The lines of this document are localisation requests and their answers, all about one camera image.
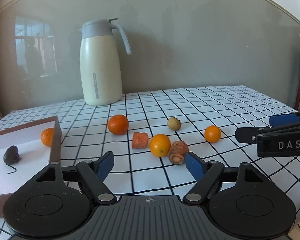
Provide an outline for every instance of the orange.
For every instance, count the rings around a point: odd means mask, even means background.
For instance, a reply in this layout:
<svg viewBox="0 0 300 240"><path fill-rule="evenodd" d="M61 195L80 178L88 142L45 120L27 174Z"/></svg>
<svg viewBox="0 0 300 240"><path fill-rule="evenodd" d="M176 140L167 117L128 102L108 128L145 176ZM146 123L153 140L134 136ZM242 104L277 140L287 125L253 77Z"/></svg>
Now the orange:
<svg viewBox="0 0 300 240"><path fill-rule="evenodd" d="M111 117L108 121L108 129L115 135L123 135L127 132L129 127L128 119L122 115L117 114Z"/></svg>
<svg viewBox="0 0 300 240"><path fill-rule="evenodd" d="M163 157L168 154L171 141L165 134L157 134L150 141L150 151L154 156Z"/></svg>
<svg viewBox="0 0 300 240"><path fill-rule="evenodd" d="M204 131L204 137L208 142L217 142L221 138L221 130L215 125L211 125Z"/></svg>
<svg viewBox="0 0 300 240"><path fill-rule="evenodd" d="M51 147L53 132L54 132L53 128L48 128L48 129L42 131L41 141L45 146Z"/></svg>

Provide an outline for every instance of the checkered tablecloth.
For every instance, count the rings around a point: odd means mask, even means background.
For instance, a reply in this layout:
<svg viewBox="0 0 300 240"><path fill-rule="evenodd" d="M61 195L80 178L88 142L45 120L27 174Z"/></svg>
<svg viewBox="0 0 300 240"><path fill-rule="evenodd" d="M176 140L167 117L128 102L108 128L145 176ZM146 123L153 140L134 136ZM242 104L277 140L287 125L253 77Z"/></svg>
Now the checkered tablecloth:
<svg viewBox="0 0 300 240"><path fill-rule="evenodd" d="M183 195L195 181L185 165L173 165L167 157L157 158L149 149L132 149L133 132L147 132L149 137L163 133L185 141L189 150L203 160L217 160L226 166L252 163L285 192L297 208L300 220L300 157L258 158L256 145L239 143L237 127L267 126L269 116L295 110L245 86L220 86L147 91L123 95L108 106L89 106L83 99L14 111L0 121L0 130L57 115L62 129L61 163L76 165L86 159L96 160L103 153L115 155L114 168L104 183L117 196ZM109 117L127 116L126 135L116 136L107 130ZM167 127L167 119L182 122L179 131ZM211 144L204 137L206 127L215 124L222 138ZM67 183L78 188L77 183ZM222 189L234 183L224 183ZM9 238L9 230L0 219L0 240Z"/></svg>

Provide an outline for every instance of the black circular disc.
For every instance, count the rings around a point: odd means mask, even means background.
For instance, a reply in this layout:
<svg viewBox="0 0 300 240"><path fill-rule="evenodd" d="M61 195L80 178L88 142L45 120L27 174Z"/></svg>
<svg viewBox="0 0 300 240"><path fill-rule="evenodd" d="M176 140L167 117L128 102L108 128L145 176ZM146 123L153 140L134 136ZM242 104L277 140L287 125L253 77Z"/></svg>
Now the black circular disc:
<svg viewBox="0 0 300 240"><path fill-rule="evenodd" d="M81 226L90 211L90 201L85 195L66 185L58 185L17 191L5 202L3 217L21 236L54 238Z"/></svg>
<svg viewBox="0 0 300 240"><path fill-rule="evenodd" d="M208 210L223 230L251 238L270 238L289 231L296 215L295 205L283 192L248 187L218 192Z"/></svg>

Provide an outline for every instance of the box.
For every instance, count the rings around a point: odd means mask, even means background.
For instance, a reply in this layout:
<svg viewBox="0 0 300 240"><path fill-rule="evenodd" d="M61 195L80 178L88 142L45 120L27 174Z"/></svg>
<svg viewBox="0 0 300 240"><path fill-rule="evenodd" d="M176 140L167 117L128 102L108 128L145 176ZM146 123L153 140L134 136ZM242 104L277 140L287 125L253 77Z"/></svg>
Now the box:
<svg viewBox="0 0 300 240"><path fill-rule="evenodd" d="M41 142L41 132L49 127L54 128L52 146ZM12 166L16 172L3 162L7 148L18 147L21 160ZM50 162L60 161L61 129L57 116L29 122L0 131L0 218L4 202L16 190L24 185L35 174Z"/></svg>

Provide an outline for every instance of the gray jug lid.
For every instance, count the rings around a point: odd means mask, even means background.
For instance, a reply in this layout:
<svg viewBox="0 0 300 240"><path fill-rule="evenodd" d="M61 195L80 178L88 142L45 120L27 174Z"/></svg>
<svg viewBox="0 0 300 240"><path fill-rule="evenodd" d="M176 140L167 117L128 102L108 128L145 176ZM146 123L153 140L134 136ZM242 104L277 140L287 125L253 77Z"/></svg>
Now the gray jug lid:
<svg viewBox="0 0 300 240"><path fill-rule="evenodd" d="M110 24L107 19L85 22L82 26L82 39L105 35L113 36Z"/></svg>

